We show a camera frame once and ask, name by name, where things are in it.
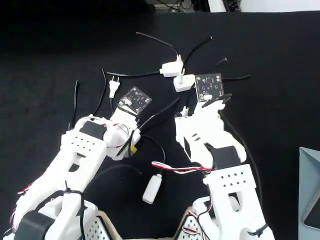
white connector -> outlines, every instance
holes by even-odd
[[[183,92],[191,89],[192,85],[195,83],[196,77],[193,74],[183,75],[179,74],[173,79],[173,85],[176,92]]]
[[[142,200],[147,204],[153,204],[162,182],[162,175],[153,175],[146,186]]]
[[[188,117],[189,108],[184,106],[182,111],[180,112],[182,117]]]
[[[176,77],[181,74],[182,67],[184,63],[182,62],[181,56],[176,56],[176,61],[167,62],[162,64],[160,69],[160,74],[163,74],[164,77]]]
[[[115,76],[113,76],[112,80],[109,81],[109,88],[110,88],[109,98],[110,99],[113,99],[115,97],[116,91],[120,86],[119,77],[117,81],[114,81],[114,78]]]

white plug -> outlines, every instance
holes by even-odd
[[[196,81],[196,76],[193,74],[183,75],[180,74],[173,79],[173,85],[176,92],[183,92],[191,89]]]
[[[112,80],[109,81],[109,88],[110,88],[109,98],[110,99],[113,99],[115,97],[116,91],[120,86],[119,77],[117,81],[114,81],[114,78],[115,76],[113,76]]]
[[[163,74],[164,77],[176,77],[181,73],[184,63],[181,60],[181,56],[176,56],[176,61],[167,62],[162,64],[160,69],[160,74]]]
[[[142,200],[147,204],[153,204],[162,182],[162,175],[153,175],[146,186]]]

black cable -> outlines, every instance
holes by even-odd
[[[155,145],[157,145],[157,146],[160,148],[160,150],[161,150],[161,152],[162,152],[162,156],[163,156],[162,163],[165,164],[167,157],[166,157],[166,152],[165,152],[164,148],[161,146],[161,144],[160,144],[157,140],[155,140],[153,137],[151,137],[151,136],[141,135],[141,137],[151,140],[152,142],[155,143]]]
[[[222,58],[221,60],[219,60],[213,67],[211,67],[208,72],[212,71],[213,69],[217,68],[219,65],[224,64],[228,61],[228,59],[226,57]]]
[[[163,112],[165,112],[166,110],[168,110],[170,107],[172,107],[173,105],[175,105],[178,101],[180,101],[180,98],[178,97],[176,100],[174,100],[172,103],[170,103],[168,106],[166,106],[165,108],[163,108],[162,110],[158,111],[157,113],[153,114],[151,117],[149,117],[140,127],[139,129],[141,130],[151,119],[153,119],[154,117],[162,114]]]
[[[212,200],[211,200],[210,188],[209,188],[209,187],[207,187],[207,188],[208,188],[208,191],[209,191],[210,205],[209,205],[209,207],[207,207],[207,209],[206,209],[204,212],[202,212],[202,213],[200,213],[200,214],[198,215],[198,217],[196,218],[196,221],[197,221],[198,225],[200,226],[201,231],[203,232],[203,234],[208,238],[208,240],[210,240],[210,238],[208,237],[208,235],[206,234],[205,230],[203,229],[203,227],[202,227],[201,224],[200,224],[200,216],[203,215],[203,214],[208,213],[208,212],[210,211],[210,209],[213,207],[213,206],[212,206]]]
[[[154,72],[147,72],[143,74],[136,74],[136,75],[130,75],[130,74],[123,74],[123,73],[116,73],[116,72],[105,72],[107,75],[117,76],[117,77],[126,77],[126,78],[140,78],[140,77],[146,77],[146,76],[152,76],[152,75],[158,75],[160,74],[160,71],[154,71]]]
[[[137,31],[136,34],[141,35],[141,36],[144,36],[144,37],[147,37],[147,38],[150,38],[150,39],[152,39],[152,40],[157,41],[158,43],[161,43],[161,44],[163,44],[163,45],[166,45],[166,46],[168,46],[169,48],[171,48],[173,51],[175,51],[175,53],[176,53],[177,55],[179,55],[178,50],[177,50],[174,46],[172,46],[171,44],[169,44],[169,43],[167,43],[167,42],[165,42],[165,41],[162,41],[162,40],[160,40],[160,39],[158,39],[158,38],[156,38],[156,37],[154,37],[154,36],[150,36],[150,35],[148,35],[148,34],[145,34],[145,33],[139,32],[139,31]]]
[[[109,98],[109,103],[110,103],[110,111],[111,111],[111,115],[114,114],[114,105],[113,105],[113,98]]]
[[[167,7],[170,8],[170,9],[174,9],[174,10],[177,10],[178,12],[180,12],[180,9],[175,8],[174,5],[170,6],[170,5],[166,4],[165,2],[163,2],[163,1],[161,1],[161,0],[157,0],[157,1],[158,1],[159,3],[167,6]]]
[[[236,81],[236,80],[248,79],[248,78],[251,78],[251,77],[252,77],[252,75],[248,74],[248,75],[239,76],[239,77],[222,77],[222,80]]]
[[[208,100],[205,104],[202,105],[202,108],[205,108],[207,106],[209,106],[210,104],[213,104],[214,102],[216,101],[219,101],[219,100],[223,100],[223,104],[225,104],[226,102],[228,102],[232,97],[232,94],[231,93],[228,93],[228,94],[224,94],[222,96],[219,96],[215,99],[211,99],[211,100]]]
[[[189,59],[192,57],[192,55],[199,49],[201,48],[202,46],[204,46],[205,44],[207,44],[208,42],[210,42],[212,40],[212,36],[210,36],[208,39],[200,42],[198,45],[196,45],[190,52],[189,54],[186,56],[186,59],[183,63],[183,66],[182,66],[182,69],[181,69],[181,73],[184,72],[184,68],[185,66],[187,65]]]
[[[71,121],[68,124],[68,130],[73,129],[75,127],[76,115],[77,115],[78,90],[79,90],[79,82],[77,80],[74,86],[73,115],[72,115]]]
[[[98,105],[96,106],[95,111],[93,112],[93,116],[95,116],[97,114],[97,112],[99,111],[99,108],[101,107],[102,101],[104,100],[105,94],[106,94],[106,90],[107,90],[107,78],[106,78],[106,74],[103,68],[101,68],[102,70],[102,74],[103,74],[103,78],[104,78],[104,87],[103,87],[103,91],[101,93]]]
[[[255,177],[256,177],[256,181],[258,184],[258,192],[259,192],[259,200],[260,200],[260,206],[261,208],[263,208],[263,192],[262,192],[262,185],[261,185],[261,179],[260,179],[260,174],[258,171],[258,167],[256,164],[256,161],[254,160],[252,154],[250,153],[250,150],[245,142],[245,140],[240,136],[240,134],[237,132],[237,130],[234,128],[234,126],[229,122],[229,120],[226,118],[226,116],[222,113],[222,111],[219,111],[220,115],[222,116],[223,120],[226,122],[226,124],[229,126],[229,128],[233,131],[233,133],[235,134],[235,136],[238,138],[238,140],[240,140],[240,142],[243,144],[246,153],[248,154],[253,169],[255,171]]]
[[[129,142],[128,142],[128,158],[131,159],[131,143],[132,143],[132,138],[134,137],[134,133],[135,133],[135,130],[133,130],[131,132],[131,135],[129,137]]]

perforated plate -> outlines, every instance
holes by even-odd
[[[85,233],[85,240],[112,240],[100,217],[97,216],[92,222],[90,228]]]
[[[198,231],[200,234],[197,234],[197,235],[187,234],[181,230],[182,227],[187,227],[192,230]],[[188,215],[185,216],[184,222],[180,228],[180,232],[177,234],[177,237],[175,238],[175,240],[202,240],[201,229],[194,216],[188,216]]]

black fabric surface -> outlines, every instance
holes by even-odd
[[[205,73],[223,57],[216,72],[252,78],[224,82],[233,94],[224,110],[246,140],[260,170],[263,211],[277,240],[298,239],[299,146],[319,149],[320,12],[279,14],[163,14],[104,21],[34,21],[1,26],[0,38],[0,230],[9,228],[16,192],[46,169],[59,151],[61,134],[72,117],[73,90],[80,82],[78,117],[92,113],[106,71],[140,74],[175,60],[173,51],[137,36],[136,31],[176,46],[182,56],[199,41],[213,37],[190,60],[190,73]],[[132,86],[152,97],[141,121],[176,97],[172,78],[120,78],[115,103]],[[145,133],[166,150],[167,163],[182,167],[188,159],[175,140],[173,111],[154,119]],[[98,116],[109,117],[105,99]],[[186,207],[206,196],[200,173],[163,173],[153,205],[142,201],[151,161],[161,152],[147,139],[132,160],[106,159],[100,170],[116,167],[94,180],[85,199],[111,218],[127,238],[173,236]]]

